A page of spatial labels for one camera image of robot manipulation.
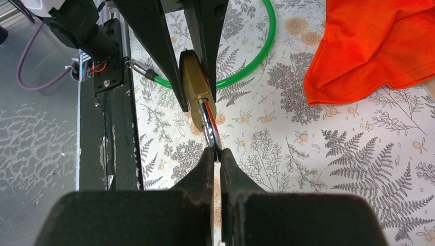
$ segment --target metal ring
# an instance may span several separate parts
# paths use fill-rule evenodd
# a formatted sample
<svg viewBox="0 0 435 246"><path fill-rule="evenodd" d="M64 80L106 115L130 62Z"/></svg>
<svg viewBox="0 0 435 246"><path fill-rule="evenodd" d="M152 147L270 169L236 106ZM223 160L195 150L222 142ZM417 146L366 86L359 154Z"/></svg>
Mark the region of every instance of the metal ring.
<svg viewBox="0 0 435 246"><path fill-rule="evenodd" d="M201 118L203 119L203 130L205 135L205 141L208 147L210 147L215 153L215 158L220 160L220 153L222 152L221 137L219 136L218 128L216 127L216 122L213 118L213 113L211 112L210 106L208 105L208 100L201 99L199 101Z"/></svg>
<svg viewBox="0 0 435 246"><path fill-rule="evenodd" d="M133 66L134 66L134 62L135 62L135 60L134 59L132 59L132 60L128 60L128 61L126 61L125 62L125 66L127 67L127 68L133 68Z"/></svg>

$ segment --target green tube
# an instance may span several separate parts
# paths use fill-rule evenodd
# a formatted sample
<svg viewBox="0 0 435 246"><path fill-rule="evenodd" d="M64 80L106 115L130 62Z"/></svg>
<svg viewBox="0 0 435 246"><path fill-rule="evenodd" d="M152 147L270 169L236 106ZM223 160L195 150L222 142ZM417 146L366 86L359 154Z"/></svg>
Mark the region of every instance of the green tube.
<svg viewBox="0 0 435 246"><path fill-rule="evenodd" d="M266 6L267 14L269 16L269 33L267 34L266 41L264 43L264 46L258 53L258 55L252 60L247 66L245 66L242 70L240 70L238 73L228 77L224 78L221 81L218 81L216 83L217 89L222 89L227 86L231 86L237 81L240 81L244 77L248 76L250 73L252 73L266 58L267 54L269 53L270 49L273 46L273 42L275 39L275 33L276 33L276 18L275 18L275 11L273 10L273 5L270 2L270 0L262 0L264 6ZM155 76L154 81L164 87L171 88L171 84L166 79Z"/></svg>

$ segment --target orange t-shirt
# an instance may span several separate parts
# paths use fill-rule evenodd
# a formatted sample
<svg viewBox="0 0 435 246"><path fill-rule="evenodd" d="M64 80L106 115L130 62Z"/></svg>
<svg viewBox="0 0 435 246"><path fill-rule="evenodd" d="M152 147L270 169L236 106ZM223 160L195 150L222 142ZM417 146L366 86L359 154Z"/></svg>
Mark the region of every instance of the orange t-shirt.
<svg viewBox="0 0 435 246"><path fill-rule="evenodd" d="M435 0L327 0L326 26L304 79L309 104L346 104L382 85L435 77Z"/></svg>

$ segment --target gray floor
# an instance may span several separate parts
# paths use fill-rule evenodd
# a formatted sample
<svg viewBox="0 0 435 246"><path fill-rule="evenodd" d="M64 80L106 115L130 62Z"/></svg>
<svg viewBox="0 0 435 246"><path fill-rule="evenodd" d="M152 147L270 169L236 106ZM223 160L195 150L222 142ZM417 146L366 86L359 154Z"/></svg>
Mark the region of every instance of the gray floor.
<svg viewBox="0 0 435 246"><path fill-rule="evenodd" d="M50 208L75 188L78 84L66 76L40 92L23 90L16 66L35 27L23 21L8 29L0 46L0 245L33 245ZM22 79L42 85L76 54L45 27Z"/></svg>

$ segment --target floral tablecloth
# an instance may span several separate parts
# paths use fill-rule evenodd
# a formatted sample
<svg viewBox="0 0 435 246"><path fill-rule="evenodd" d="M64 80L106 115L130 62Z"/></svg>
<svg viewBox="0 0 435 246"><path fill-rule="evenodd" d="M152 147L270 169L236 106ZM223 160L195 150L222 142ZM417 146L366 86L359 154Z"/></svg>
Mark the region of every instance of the floral tablecloth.
<svg viewBox="0 0 435 246"><path fill-rule="evenodd" d="M250 76L217 92L224 147L267 191L356 194L372 206L391 245L434 243L435 102L418 86L381 88L349 105L307 105L302 81L324 33L325 0L273 5L278 29L272 51ZM176 55L192 49L183 12L166 19ZM268 22L261 1L230 0L218 79L256 56ZM162 74L130 37L132 58ZM137 73L134 84L145 188L167 189L196 165L204 137L171 90ZM219 188L218 169L215 174ZM219 245L219 192L214 211Z"/></svg>

